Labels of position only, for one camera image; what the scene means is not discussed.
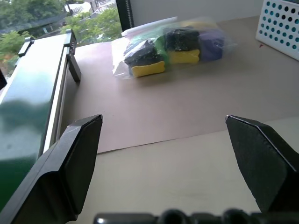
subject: window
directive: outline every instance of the window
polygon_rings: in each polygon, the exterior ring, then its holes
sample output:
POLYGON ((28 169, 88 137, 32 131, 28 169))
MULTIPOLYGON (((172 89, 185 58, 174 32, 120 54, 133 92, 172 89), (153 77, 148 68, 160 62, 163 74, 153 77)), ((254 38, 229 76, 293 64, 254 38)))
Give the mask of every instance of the window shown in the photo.
POLYGON ((78 45, 112 41, 133 27, 129 0, 0 0, 0 69, 10 77, 25 37, 73 29, 78 45))

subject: wall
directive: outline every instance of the wall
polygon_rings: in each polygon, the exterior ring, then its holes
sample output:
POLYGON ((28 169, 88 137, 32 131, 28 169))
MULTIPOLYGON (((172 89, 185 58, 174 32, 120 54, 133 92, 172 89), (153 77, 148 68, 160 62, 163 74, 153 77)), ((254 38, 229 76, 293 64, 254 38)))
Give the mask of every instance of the wall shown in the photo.
POLYGON ((178 16, 210 16, 216 21, 259 15, 263 0, 131 0, 135 26, 178 16))

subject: green panel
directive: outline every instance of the green panel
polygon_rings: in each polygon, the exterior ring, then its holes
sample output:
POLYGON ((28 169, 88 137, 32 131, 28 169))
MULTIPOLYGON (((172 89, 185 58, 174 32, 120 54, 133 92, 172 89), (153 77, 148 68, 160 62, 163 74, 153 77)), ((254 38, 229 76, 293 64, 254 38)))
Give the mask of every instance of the green panel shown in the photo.
POLYGON ((65 38, 35 40, 0 99, 0 210, 43 153, 65 38))

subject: plastic bag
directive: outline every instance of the plastic bag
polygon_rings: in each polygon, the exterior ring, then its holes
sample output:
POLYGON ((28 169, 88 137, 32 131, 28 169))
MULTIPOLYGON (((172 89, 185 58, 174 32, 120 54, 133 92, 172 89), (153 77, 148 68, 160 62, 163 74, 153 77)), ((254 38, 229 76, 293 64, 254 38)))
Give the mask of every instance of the plastic bag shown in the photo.
POLYGON ((113 72, 122 79, 162 73, 176 64, 219 60, 235 45, 208 18, 147 27, 113 41, 113 72))

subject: perforated plastic basket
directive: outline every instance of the perforated plastic basket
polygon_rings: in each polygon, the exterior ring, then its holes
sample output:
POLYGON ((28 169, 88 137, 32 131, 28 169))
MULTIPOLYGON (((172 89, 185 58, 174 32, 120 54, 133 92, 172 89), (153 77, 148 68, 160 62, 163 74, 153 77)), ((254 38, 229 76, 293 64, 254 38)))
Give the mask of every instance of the perforated plastic basket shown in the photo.
POLYGON ((299 60, 299 4, 264 0, 256 39, 299 60))

